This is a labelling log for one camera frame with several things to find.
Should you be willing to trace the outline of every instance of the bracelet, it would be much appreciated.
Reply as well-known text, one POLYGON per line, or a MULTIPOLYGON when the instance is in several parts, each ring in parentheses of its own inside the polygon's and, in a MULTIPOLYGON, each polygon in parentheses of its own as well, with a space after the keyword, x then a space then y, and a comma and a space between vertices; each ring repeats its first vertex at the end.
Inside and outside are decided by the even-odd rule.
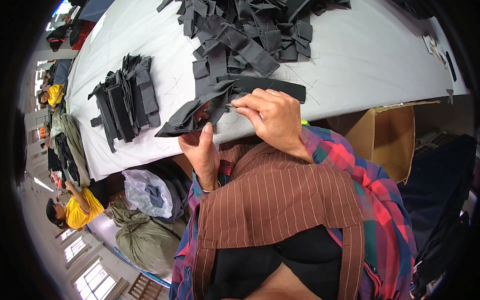
POLYGON ((220 187, 221 187, 221 185, 220 185, 220 180, 217 180, 217 182, 218 182, 218 187, 220 188, 220 187))

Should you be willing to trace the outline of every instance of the plaid shirt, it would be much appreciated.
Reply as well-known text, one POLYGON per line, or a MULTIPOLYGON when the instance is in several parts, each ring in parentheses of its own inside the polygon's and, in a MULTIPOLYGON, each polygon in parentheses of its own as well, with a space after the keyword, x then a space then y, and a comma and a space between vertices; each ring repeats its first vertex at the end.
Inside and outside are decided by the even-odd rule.
MULTIPOLYGON (((382 166, 356 157, 340 134, 318 127, 302 127, 300 134, 315 164, 343 170, 355 187, 365 231, 365 262, 359 299, 406 299, 413 274, 415 240, 400 192, 382 166)), ((230 164, 221 161, 220 184, 228 183, 230 164)), ((197 251, 198 217, 202 191, 195 173, 189 204, 194 213, 184 232, 173 265, 170 300, 192 300, 192 268, 197 251)), ((328 229, 342 247, 339 229, 328 229)))

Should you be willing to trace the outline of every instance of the hand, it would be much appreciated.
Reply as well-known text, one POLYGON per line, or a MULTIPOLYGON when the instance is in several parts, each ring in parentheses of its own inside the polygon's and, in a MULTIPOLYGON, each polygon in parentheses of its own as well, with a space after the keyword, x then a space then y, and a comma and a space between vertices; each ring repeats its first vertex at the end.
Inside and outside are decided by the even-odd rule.
POLYGON ((247 117, 255 133, 272 147, 292 156, 313 162, 300 139, 300 102, 289 95, 268 89, 255 89, 232 100, 237 113, 247 117))
POLYGON ((75 187, 73 186, 70 180, 65 181, 65 189, 67 191, 73 191, 75 189, 75 187))
MULTIPOLYGON (((206 103, 195 114, 194 118, 207 119, 204 111, 210 106, 206 103)), ((202 190, 214 191, 218 189, 218 168, 220 157, 213 144, 213 126, 208 122, 201 132, 187 133, 179 136, 180 149, 188 158, 197 174, 197 180, 202 190)))

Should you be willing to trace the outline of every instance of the yellow shirt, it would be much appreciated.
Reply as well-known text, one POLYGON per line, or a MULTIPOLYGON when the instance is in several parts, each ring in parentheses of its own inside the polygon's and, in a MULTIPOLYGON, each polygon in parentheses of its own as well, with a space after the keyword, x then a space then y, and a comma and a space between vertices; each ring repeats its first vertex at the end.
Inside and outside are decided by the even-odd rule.
POLYGON ((86 214, 80 207, 80 204, 78 204, 77 198, 72 196, 65 206, 65 216, 68 226, 73 229, 82 228, 105 210, 100 201, 93 196, 88 188, 84 188, 81 193, 88 205, 90 205, 90 213, 86 214))
POLYGON ((62 91, 60 93, 60 96, 58 98, 57 103, 60 102, 61 97, 63 95, 63 84, 54 84, 47 91, 47 93, 48 93, 48 104, 53 106, 53 103, 55 102, 55 99, 57 98, 57 94, 59 92, 60 87, 61 87, 62 91))

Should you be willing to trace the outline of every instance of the white table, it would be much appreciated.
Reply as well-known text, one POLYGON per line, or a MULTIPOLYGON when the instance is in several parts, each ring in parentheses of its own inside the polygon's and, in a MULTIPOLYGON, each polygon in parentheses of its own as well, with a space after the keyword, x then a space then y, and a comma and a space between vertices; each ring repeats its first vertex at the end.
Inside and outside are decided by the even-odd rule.
MULTIPOLYGON (((90 120, 100 114, 93 88, 108 71, 121 68, 123 56, 151 55, 151 76, 162 124, 195 97, 192 52, 197 39, 183 36, 175 14, 180 2, 161 13, 161 1, 116 0, 89 35, 74 63, 67 91, 68 113, 78 120, 90 176, 111 173, 181 153, 177 138, 155 138, 160 128, 142 129, 133 142, 115 141, 111 153, 102 127, 90 120)), ((307 87, 302 118, 317 120, 381 105, 447 96, 449 70, 430 55, 425 32, 406 12, 385 0, 353 0, 352 9, 312 14, 312 59, 282 64, 272 78, 307 87)), ((254 133, 252 125, 234 112, 217 124, 216 143, 254 133)))

